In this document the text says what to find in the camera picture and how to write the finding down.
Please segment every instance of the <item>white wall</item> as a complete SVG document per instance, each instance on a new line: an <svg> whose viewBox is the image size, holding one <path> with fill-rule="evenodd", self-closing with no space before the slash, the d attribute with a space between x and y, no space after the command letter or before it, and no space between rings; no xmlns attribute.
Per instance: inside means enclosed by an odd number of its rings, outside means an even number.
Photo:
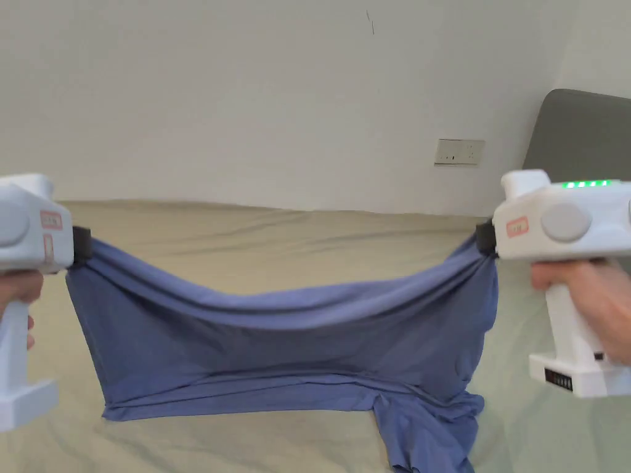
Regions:
<svg viewBox="0 0 631 473"><path fill-rule="evenodd" d="M631 98L631 2L582 0L559 88Z"/></svg>
<svg viewBox="0 0 631 473"><path fill-rule="evenodd" d="M0 0L0 175L63 199L488 214L574 5ZM481 168L434 168L443 137L485 139Z"/></svg>

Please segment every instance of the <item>round gray button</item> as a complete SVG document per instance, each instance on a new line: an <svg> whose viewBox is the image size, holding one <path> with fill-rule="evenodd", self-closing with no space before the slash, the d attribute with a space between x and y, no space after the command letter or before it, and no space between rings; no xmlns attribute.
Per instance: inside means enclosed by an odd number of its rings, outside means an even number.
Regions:
<svg viewBox="0 0 631 473"><path fill-rule="evenodd" d="M10 202L0 203L0 247L10 247L26 235L29 227L27 212Z"/></svg>
<svg viewBox="0 0 631 473"><path fill-rule="evenodd" d="M556 204L541 215L541 227L546 235L557 242L575 242L587 233L591 215L574 204Z"/></svg>

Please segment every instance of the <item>fabric fold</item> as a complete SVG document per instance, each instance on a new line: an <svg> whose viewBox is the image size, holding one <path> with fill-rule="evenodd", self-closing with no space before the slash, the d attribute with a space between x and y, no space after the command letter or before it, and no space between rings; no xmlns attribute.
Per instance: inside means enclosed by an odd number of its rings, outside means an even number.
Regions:
<svg viewBox="0 0 631 473"><path fill-rule="evenodd" d="M497 311L473 237L412 276L248 296L94 240L66 282L109 420L372 410L395 471L473 471L466 387Z"/></svg>

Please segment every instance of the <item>black clip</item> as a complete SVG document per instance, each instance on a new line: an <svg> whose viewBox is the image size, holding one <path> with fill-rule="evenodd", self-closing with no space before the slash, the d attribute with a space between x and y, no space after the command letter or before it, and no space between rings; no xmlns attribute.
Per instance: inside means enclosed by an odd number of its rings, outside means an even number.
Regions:
<svg viewBox="0 0 631 473"><path fill-rule="evenodd" d="M497 240L495 239L495 226L491 219L484 223L476 225L475 228L476 246L478 251L485 256L497 258L495 247Z"/></svg>
<svg viewBox="0 0 631 473"><path fill-rule="evenodd" d="M92 232L82 226L73 227L74 262L72 268L83 266L92 258Z"/></svg>

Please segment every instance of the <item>green led light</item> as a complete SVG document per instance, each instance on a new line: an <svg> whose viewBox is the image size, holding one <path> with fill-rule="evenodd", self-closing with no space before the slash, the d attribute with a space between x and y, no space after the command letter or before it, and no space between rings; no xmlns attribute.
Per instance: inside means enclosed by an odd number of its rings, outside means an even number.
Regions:
<svg viewBox="0 0 631 473"><path fill-rule="evenodd" d="M591 181L574 181L574 182L564 182L562 187L564 189L574 189L576 187L604 187L607 185L615 184L620 181L617 180L591 180Z"/></svg>

